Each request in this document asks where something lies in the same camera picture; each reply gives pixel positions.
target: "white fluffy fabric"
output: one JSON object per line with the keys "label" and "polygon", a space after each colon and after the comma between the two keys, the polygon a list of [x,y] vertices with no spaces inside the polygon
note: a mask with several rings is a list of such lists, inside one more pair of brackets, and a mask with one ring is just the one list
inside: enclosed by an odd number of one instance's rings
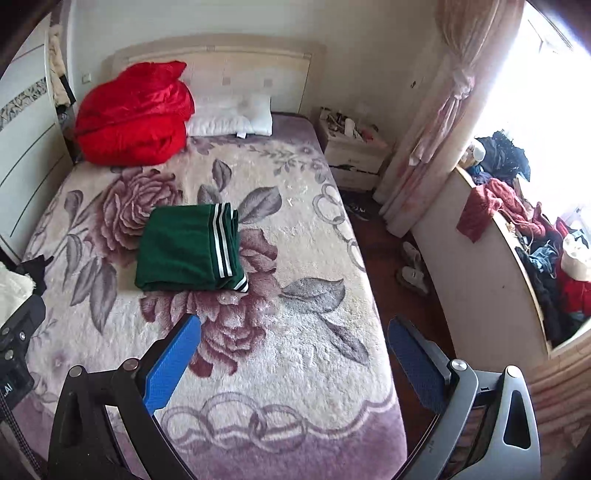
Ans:
{"label": "white fluffy fabric", "polygon": [[29,277],[11,272],[0,262],[0,325],[29,298],[35,282]]}
{"label": "white fluffy fabric", "polygon": [[196,96],[195,114],[185,123],[189,137],[230,134],[270,136],[271,97],[263,93]]}

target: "mattress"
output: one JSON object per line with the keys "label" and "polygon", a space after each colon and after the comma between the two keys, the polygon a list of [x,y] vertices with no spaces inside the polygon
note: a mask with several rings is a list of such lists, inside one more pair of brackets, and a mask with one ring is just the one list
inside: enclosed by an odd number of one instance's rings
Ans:
{"label": "mattress", "polygon": [[[31,339],[33,392],[15,409],[47,456],[71,366],[141,357],[185,312],[202,341],[155,416],[200,479],[390,479],[406,440],[363,261],[310,123],[274,116],[271,137],[189,138],[167,163],[77,165],[29,243],[53,255],[46,319]],[[142,292],[139,238],[154,206],[230,202],[246,294]],[[147,477],[117,410],[130,468]]]}

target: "white pillow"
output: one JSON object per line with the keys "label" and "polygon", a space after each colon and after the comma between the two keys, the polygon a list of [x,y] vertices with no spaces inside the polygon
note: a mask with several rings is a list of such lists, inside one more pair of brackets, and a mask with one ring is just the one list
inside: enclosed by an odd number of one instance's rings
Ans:
{"label": "white pillow", "polygon": [[189,137],[229,134],[270,136],[271,97],[263,93],[194,96],[195,114],[185,122]]}

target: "window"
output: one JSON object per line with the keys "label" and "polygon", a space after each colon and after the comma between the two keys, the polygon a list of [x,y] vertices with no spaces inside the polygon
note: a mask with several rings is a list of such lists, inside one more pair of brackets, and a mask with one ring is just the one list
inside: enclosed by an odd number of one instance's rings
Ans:
{"label": "window", "polygon": [[528,200],[591,222],[591,57],[529,4],[474,136],[501,129],[530,162]]}

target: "nightstand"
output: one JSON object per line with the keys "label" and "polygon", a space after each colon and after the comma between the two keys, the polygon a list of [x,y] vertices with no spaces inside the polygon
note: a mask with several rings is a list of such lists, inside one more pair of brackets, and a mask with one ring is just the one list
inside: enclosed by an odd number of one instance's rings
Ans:
{"label": "nightstand", "polygon": [[390,153],[388,146],[333,132],[325,120],[316,122],[316,134],[337,187],[363,191],[375,188],[379,168]]}

